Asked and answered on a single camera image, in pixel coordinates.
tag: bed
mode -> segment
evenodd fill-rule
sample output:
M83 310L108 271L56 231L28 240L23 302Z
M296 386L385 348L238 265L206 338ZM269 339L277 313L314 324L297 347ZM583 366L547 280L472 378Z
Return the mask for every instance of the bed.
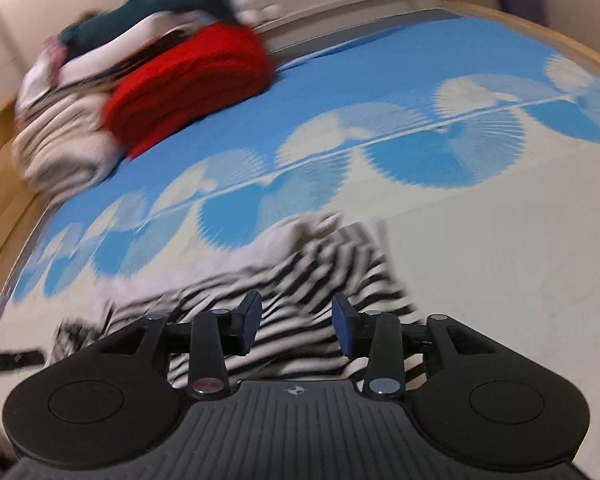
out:
M600 325L574 341L600 298L560 288L599 244L600 197L582 209L600 193L600 57L560 40L588 72L556 35L459 9L491 12L449 3L282 46L269 91L48 211L0 298L0 349L48 349L63 319L89 315L98 284L225 254L288 216L379 218L424 314L448 312L583 389L578 464L600 476L600 389L582 357L600 367ZM0 410L29 373L0 378Z

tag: blue and white bedsheet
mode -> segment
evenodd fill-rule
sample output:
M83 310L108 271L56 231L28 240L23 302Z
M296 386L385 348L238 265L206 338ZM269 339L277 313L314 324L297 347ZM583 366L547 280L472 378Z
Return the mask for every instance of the blue and white bedsheet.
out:
M388 218L600 143L600 79L496 23L421 23L358 43L281 70L269 91L65 203L3 323L71 316L98 279L190 265L289 215Z

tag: folded blanket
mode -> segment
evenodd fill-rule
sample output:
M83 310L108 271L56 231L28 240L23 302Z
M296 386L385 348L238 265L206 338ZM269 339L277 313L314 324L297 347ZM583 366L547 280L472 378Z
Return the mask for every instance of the folded blanket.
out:
M286 237L281 238L281 243L287 250L296 250L286 257L286 251L282 251L278 254L281 259L269 262L264 268L258 266L263 262L258 256L263 247L262 240L257 239L251 250L243 253L240 262L235 260L226 272L210 274L207 266L201 264L198 270L190 269L188 283L177 288L158 287L145 290L144 296L131 292L128 298L105 298L101 323L88 320L62 323L52 361L149 312L168 314L172 322L189 322L209 309L233 310L248 290L258 290L263 300L263 316L251 352L245 357L225 359L232 382L271 378L362 380L367 359L344 357L337 344L331 325L333 294L347 295L359 312L391 312L402 322L416 322L420 316L400 283L391 277L386 256L373 232L374 224L358 222L336 228L333 220L333 217L307 217L304 234L310 238L296 238L296 242L302 241L299 246L288 244L293 237L289 238L290 232L285 230ZM298 227L304 219L294 221ZM282 233L274 226L267 234L269 243L276 232ZM247 254L254 260L245 257ZM133 283L127 288L134 288ZM176 387L186 386L188 367L188 355L172 356L168 380ZM404 369L407 382L419 380L423 373L422 364L414 356L405 360Z
M127 76L104 109L105 124L135 157L192 120L263 91L273 73L251 30L215 23Z
M120 148L100 128L108 97L65 97L13 139L15 165L31 187L60 202L99 183L115 168Z
M16 114L21 122L73 92L114 88L125 75L182 43L213 19L202 11L186 14L156 12L115 40L66 63L51 85L52 65L48 49L27 72L18 93Z

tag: wooden bed frame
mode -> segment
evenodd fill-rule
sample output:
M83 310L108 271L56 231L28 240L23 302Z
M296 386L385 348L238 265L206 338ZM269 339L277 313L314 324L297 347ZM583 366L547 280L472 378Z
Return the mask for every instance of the wooden bed frame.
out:
M276 51L321 34L354 30L356 24L424 9L494 20L552 46L600 76L600 54L577 41L527 20L457 0L332 0L267 23L256 31L275 55ZM47 200L29 190L11 165L13 103L12 99L0 107L0 315L41 227L53 213L47 207Z

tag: pile of bedding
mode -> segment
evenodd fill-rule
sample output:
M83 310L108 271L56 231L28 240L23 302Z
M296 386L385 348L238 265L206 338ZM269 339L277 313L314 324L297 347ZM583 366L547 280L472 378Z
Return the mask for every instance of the pile of bedding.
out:
M56 333L56 362L148 313L189 322L214 308L233 310L249 290L262 295L262 321L247 356L228 356L238 380L328 380L350 378L362 386L367 358L342 355L331 323L331 298L341 292L359 312L380 310L401 322L420 313L392 276L375 221L342 225L340 214L305 214L266 229L231 254L154 277L111 280L101 301L78 319L65 319ZM174 354L168 380L187 385L189 355ZM406 381L422 380L416 356L405 359Z
M109 176L125 153L271 80L266 51L224 0L129 0L45 43L16 100L15 165L60 202Z

